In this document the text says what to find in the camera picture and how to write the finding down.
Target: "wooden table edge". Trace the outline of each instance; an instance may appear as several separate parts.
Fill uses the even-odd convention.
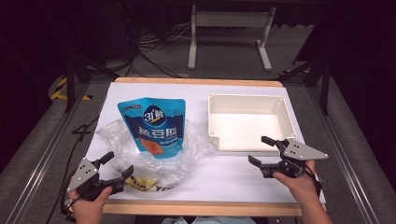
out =
[[[163,84],[198,84],[224,86],[262,86],[283,87],[278,81],[266,80],[234,80],[234,79],[200,79],[200,78],[161,78],[161,77],[118,77],[120,83],[163,83]]]
[[[104,213],[154,216],[300,217],[297,203],[126,201],[109,199]]]

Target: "table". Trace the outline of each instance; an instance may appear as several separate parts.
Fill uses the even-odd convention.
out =
[[[283,94],[291,120],[297,134],[297,140],[303,142],[300,128],[292,111],[286,89],[276,81],[253,80],[218,80],[218,79],[181,79],[181,78],[118,78],[110,85],[96,130],[120,119],[116,103],[147,95],[158,97],[159,89],[167,91],[185,91],[197,89],[196,94],[185,95],[186,103],[192,101],[199,92],[217,91],[261,94]],[[205,126],[197,115],[207,108],[195,110],[187,106],[186,119],[199,129]],[[96,134],[91,142],[86,157],[93,161],[107,151],[104,142]],[[263,162],[277,162],[279,157],[262,157]],[[214,161],[224,169],[212,169]],[[101,178],[110,179],[119,176],[112,164],[105,164],[100,170]],[[325,204],[323,194],[320,200]],[[191,177],[179,186],[164,192],[143,192],[125,187],[124,192],[112,195],[107,201],[105,213],[134,215],[168,215],[168,216],[250,216],[250,217],[297,217],[301,215],[299,204],[295,202],[289,190],[275,179],[262,178],[261,172],[248,164],[248,158],[242,156],[219,156],[216,153],[203,157],[194,168]]]

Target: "human hand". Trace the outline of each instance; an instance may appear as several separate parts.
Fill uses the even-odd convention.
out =
[[[107,187],[95,201],[77,200],[72,204],[73,214],[78,224],[97,224],[100,223],[103,215],[103,207],[111,194],[113,188]],[[76,190],[69,193],[70,199],[77,199],[79,194]]]
[[[315,175],[315,161],[307,161],[305,163]],[[273,177],[289,188],[291,195],[301,205],[318,202],[317,190],[314,180],[306,174],[302,174],[298,178],[290,178],[279,172],[273,174]]]

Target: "metal stand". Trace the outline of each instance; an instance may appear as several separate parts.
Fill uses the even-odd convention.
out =
[[[197,53],[197,26],[221,26],[221,27],[258,27],[264,28],[261,40],[257,40],[257,47],[262,57],[262,64],[265,71],[271,71],[272,67],[268,59],[265,43],[270,33],[271,24],[275,16],[275,7],[271,7],[269,12],[220,12],[220,11],[196,11],[196,6],[192,6],[191,12],[191,45],[188,68],[195,69],[195,59]]]
[[[303,65],[300,65],[289,72],[283,71],[282,73],[284,75],[276,78],[276,81],[284,82],[285,80],[302,73],[308,68],[311,69],[309,70],[307,77],[304,79],[304,84],[306,87],[315,87],[320,77],[323,75],[320,94],[320,107],[324,115],[328,116],[329,113],[327,111],[327,100],[329,96],[330,66],[326,60],[316,59],[311,62],[304,63]]]
[[[87,64],[114,79],[120,77],[118,74],[108,70],[99,63],[96,63],[82,55],[78,55],[76,53],[73,54],[67,65],[67,107],[64,113],[69,112],[76,102],[75,75],[81,83],[90,83],[92,79],[91,74],[87,69]]]

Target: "yellow object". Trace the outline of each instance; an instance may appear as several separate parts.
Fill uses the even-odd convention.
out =
[[[136,189],[140,189],[142,191],[151,189],[154,186],[155,182],[155,179],[135,178],[132,175],[125,180],[125,184],[132,186]]]
[[[61,81],[59,82],[58,86],[56,86],[56,89],[54,93],[51,95],[50,99],[51,100],[67,100],[67,95],[61,95],[61,90],[64,87],[64,85],[67,83],[67,76],[64,76]],[[82,100],[92,100],[91,95],[84,95],[82,97]]]

